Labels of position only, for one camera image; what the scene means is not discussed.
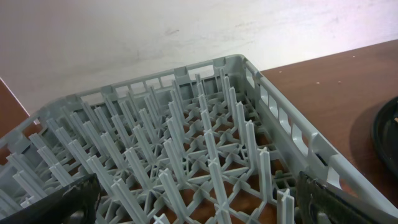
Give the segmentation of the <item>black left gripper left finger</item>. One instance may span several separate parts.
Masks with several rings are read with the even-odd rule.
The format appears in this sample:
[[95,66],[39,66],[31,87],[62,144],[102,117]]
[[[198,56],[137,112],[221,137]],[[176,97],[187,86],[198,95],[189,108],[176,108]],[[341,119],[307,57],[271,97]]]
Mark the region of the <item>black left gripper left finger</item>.
[[3,218],[1,223],[94,223],[100,199],[97,175],[88,174]]

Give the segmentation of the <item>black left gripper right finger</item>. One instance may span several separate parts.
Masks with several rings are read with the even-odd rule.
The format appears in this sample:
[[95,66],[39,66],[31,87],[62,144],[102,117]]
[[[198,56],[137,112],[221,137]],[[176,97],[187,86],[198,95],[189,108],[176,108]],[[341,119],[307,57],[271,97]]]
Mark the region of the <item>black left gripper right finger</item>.
[[311,178],[304,171],[299,172],[296,181],[296,200],[304,223],[320,223],[327,218],[330,223],[377,223],[338,195],[334,186],[328,186]]

